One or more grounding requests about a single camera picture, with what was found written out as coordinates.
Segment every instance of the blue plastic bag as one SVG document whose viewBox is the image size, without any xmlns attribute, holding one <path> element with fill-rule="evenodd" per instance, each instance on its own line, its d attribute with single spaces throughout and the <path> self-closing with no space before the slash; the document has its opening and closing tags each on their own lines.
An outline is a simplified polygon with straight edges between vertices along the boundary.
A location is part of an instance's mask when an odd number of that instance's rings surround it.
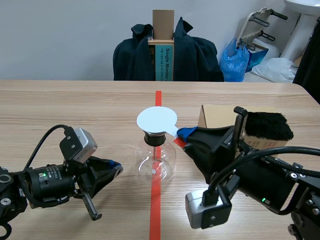
<svg viewBox="0 0 320 240">
<path fill-rule="evenodd" d="M 220 68 L 225 82 L 242 82 L 249 62 L 249 52 L 244 47 L 237 49 L 234 38 L 222 53 Z"/>
</svg>

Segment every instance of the wooden table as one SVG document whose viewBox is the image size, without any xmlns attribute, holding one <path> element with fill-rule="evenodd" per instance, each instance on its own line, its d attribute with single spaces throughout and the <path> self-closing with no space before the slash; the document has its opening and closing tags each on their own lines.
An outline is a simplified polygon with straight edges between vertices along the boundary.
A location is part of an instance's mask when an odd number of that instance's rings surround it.
<svg viewBox="0 0 320 240">
<path fill-rule="evenodd" d="M 138 114 L 155 102 L 162 90 L 163 106 L 178 115 L 177 126 L 196 126 L 202 104 L 273 106 L 294 132 L 290 145 L 320 147 L 320 107 L 300 86 L 282 83 L 0 81 L 0 165 L 20 171 L 43 134 L 56 124 L 82 127 L 98 144 L 96 157 L 122 163 L 124 172 L 94 199 L 102 219 L 91 221 L 84 203 L 46 209 L 27 208 L 11 225 L 18 240 L 148 240 L 150 192 L 135 179 L 135 145 L 144 134 Z M 61 164 L 62 130 L 43 144 L 32 167 Z M 191 229 L 185 195 L 206 187 L 193 161 L 178 147 L 176 172 L 161 195 L 163 240 L 292 240 L 289 215 L 277 216 L 237 192 L 229 221 L 207 230 Z M 283 155 L 290 163 L 320 170 L 320 159 Z"/>
</svg>

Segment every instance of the white sink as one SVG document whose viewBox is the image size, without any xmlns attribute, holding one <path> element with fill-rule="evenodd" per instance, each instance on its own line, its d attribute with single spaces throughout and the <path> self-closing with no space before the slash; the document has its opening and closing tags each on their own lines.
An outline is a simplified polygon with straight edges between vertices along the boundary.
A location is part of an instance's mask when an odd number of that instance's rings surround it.
<svg viewBox="0 0 320 240">
<path fill-rule="evenodd" d="M 301 13 L 298 24 L 291 35 L 281 57 L 294 61 L 302 56 L 309 38 L 320 17 L 320 0 L 284 0 L 292 10 Z"/>
<path fill-rule="evenodd" d="M 284 3 L 295 12 L 320 16 L 320 0 L 284 0 Z"/>
</svg>

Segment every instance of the black cable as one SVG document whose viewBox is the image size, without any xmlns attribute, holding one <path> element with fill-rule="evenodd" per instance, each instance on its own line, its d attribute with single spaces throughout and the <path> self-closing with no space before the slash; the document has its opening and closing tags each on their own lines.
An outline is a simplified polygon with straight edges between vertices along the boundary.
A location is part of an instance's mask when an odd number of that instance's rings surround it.
<svg viewBox="0 0 320 240">
<path fill-rule="evenodd" d="M 41 140 L 39 141 L 38 145 L 35 147 L 33 153 L 31 154 L 28 162 L 26 163 L 25 167 L 23 170 L 26 170 L 26 168 L 29 168 L 32 161 L 34 160 L 37 152 L 39 151 L 41 145 L 44 143 L 44 141 L 46 140 L 46 138 L 56 129 L 60 129 L 60 128 L 63 128 L 64 130 L 67 130 L 68 129 L 68 126 L 67 125 L 63 125 L 63 124 L 59 124 L 59 125 L 55 125 L 53 126 L 52 128 L 50 128 L 44 135 L 43 137 L 41 138 Z"/>
<path fill-rule="evenodd" d="M 10 237 L 10 234 L 12 232 L 12 227 L 7 222 L 0 222 L 0 226 L 2 226 L 6 230 L 6 234 L 3 236 L 0 236 L 0 240 L 6 240 Z"/>
<path fill-rule="evenodd" d="M 221 183 L 226 177 L 228 177 L 234 169 L 237 169 L 241 165 L 256 159 L 260 159 L 265 156 L 275 155 L 275 154 L 307 154 L 307 155 L 316 155 L 320 156 L 320 149 L 309 148 L 309 147 L 300 147 L 300 146 L 281 146 L 281 147 L 274 147 L 268 148 L 264 150 L 259 150 L 244 157 L 241 157 L 227 167 L 225 167 L 221 172 L 219 172 L 216 177 L 213 178 L 209 190 L 214 191 L 218 184 Z"/>
<path fill-rule="evenodd" d="M 271 163 L 272 165 L 275 165 L 277 167 L 280 167 L 282 169 L 291 171 L 291 172 L 295 172 L 297 174 L 302 174 L 302 175 L 306 175 L 306 176 L 310 176 L 310 177 L 314 177 L 314 178 L 320 178 L 320 172 L 318 171 L 312 171 L 312 170 L 307 170 L 307 169 L 303 169 L 303 168 L 297 168 L 295 166 L 291 166 L 291 165 L 287 165 L 283 162 L 280 162 L 276 159 L 274 159 L 273 157 L 265 157 L 265 160 L 269 163 Z"/>
<path fill-rule="evenodd" d="M 25 175 L 22 171 L 17 173 L 18 179 L 19 179 L 19 183 L 21 186 L 21 189 L 25 195 L 25 197 L 28 199 L 28 201 L 30 203 L 32 203 L 33 205 L 35 205 L 36 207 L 41 207 L 41 208 L 52 208 L 61 204 L 65 204 L 66 202 L 69 201 L 69 197 L 66 197 L 65 199 L 61 200 L 61 201 L 57 201 L 57 202 L 42 202 L 42 201 L 38 201 L 37 199 L 34 198 L 34 196 L 29 192 L 28 186 L 26 184 L 25 181 Z"/>
<path fill-rule="evenodd" d="M 288 206 L 282 211 L 276 212 L 276 211 L 273 211 L 272 209 L 270 209 L 268 207 L 266 209 L 270 210 L 271 212 L 273 212 L 274 214 L 277 214 L 277 215 L 281 215 L 281 216 L 288 215 L 293 210 L 296 209 L 296 206 L 297 206 L 298 202 L 300 201 L 301 196 L 303 195 L 305 190 L 306 190 L 306 187 L 302 186 L 301 184 L 299 184 L 298 187 L 296 188 L 296 190 L 295 190 L 295 192 L 294 192 L 294 194 L 293 194 Z"/>
</svg>

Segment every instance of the floor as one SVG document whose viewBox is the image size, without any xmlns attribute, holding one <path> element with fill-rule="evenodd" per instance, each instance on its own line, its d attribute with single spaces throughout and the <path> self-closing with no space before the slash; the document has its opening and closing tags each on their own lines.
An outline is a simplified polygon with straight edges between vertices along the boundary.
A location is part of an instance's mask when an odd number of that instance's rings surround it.
<svg viewBox="0 0 320 240">
<path fill-rule="evenodd" d="M 247 72 L 244 75 L 243 83 L 273 83 L 268 79 L 252 74 L 251 72 Z"/>
</svg>

